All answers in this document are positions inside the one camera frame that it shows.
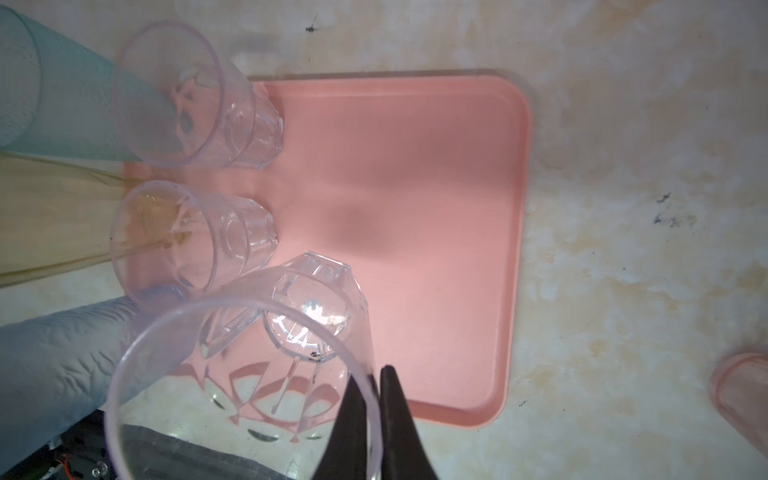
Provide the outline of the green textured plastic cup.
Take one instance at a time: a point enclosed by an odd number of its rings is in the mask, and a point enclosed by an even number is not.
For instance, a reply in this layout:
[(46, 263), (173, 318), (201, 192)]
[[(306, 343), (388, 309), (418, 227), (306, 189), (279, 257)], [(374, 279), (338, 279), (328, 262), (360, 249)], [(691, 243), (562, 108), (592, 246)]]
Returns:
[(177, 125), (158, 87), (2, 7), (2, 152), (135, 161), (182, 151)]

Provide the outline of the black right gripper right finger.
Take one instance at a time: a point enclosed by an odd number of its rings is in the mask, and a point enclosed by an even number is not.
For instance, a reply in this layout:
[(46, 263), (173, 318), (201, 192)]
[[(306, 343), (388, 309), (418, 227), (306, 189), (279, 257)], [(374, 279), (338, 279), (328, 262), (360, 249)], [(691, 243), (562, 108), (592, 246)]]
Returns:
[(384, 480), (437, 480), (418, 435), (395, 368), (380, 373), (380, 410), (383, 439), (381, 464)]

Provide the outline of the pink faceted plastic cup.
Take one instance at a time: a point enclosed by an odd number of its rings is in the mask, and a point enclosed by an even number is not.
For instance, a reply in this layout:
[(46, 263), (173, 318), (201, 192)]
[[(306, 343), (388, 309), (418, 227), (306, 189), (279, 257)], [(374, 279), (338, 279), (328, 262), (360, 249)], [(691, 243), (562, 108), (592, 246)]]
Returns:
[(747, 352), (714, 370), (709, 396), (718, 413), (767, 457), (767, 355)]

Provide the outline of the blue plastic cup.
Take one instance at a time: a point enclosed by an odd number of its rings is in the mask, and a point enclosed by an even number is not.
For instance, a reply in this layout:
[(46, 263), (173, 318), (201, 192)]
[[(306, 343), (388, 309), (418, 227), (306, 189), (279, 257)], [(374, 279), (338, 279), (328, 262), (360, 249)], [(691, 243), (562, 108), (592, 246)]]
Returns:
[(101, 407), (128, 347), (187, 296), (170, 285), (1, 328), (1, 470)]

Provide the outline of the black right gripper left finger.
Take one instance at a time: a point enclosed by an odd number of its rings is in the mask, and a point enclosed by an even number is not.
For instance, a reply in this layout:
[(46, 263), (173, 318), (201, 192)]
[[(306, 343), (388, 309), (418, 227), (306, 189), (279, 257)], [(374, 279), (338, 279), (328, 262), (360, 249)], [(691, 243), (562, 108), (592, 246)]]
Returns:
[(345, 389), (328, 445), (313, 475), (321, 479), (375, 479), (368, 475), (367, 407), (356, 381)]

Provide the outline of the clear cup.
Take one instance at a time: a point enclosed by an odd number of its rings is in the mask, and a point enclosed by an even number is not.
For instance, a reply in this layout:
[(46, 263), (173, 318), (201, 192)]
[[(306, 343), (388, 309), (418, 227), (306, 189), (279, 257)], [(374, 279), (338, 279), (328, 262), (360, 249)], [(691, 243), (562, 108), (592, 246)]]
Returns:
[(353, 378), (377, 478), (374, 366), (352, 269), (304, 253), (165, 311), (134, 340), (107, 399), (112, 463), (121, 479), (313, 479)]
[(273, 215), (244, 197), (148, 181), (111, 223), (116, 277), (139, 305), (162, 309), (265, 267), (278, 246)]
[(112, 96), (123, 143), (154, 167), (262, 170), (283, 150), (284, 121), (264, 90), (178, 21), (129, 39)]

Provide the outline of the pink plastic tray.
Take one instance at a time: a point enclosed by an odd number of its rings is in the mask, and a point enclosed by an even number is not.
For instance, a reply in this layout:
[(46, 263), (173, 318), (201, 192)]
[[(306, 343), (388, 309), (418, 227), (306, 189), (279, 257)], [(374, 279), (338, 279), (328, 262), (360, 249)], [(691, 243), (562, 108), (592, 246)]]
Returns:
[(263, 81), (285, 121), (265, 170), (125, 173), (249, 197), (276, 220), (275, 263), (348, 264), (378, 366), (419, 419), (480, 428), (507, 398), (533, 121), (492, 73)]

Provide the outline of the yellow plastic cup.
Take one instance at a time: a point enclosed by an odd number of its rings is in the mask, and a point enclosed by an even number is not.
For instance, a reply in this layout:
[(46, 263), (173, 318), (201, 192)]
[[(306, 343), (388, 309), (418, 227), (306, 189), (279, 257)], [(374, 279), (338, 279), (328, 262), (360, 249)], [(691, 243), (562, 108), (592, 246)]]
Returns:
[(169, 244), (180, 207), (146, 186), (95, 168), (2, 155), (2, 286)]

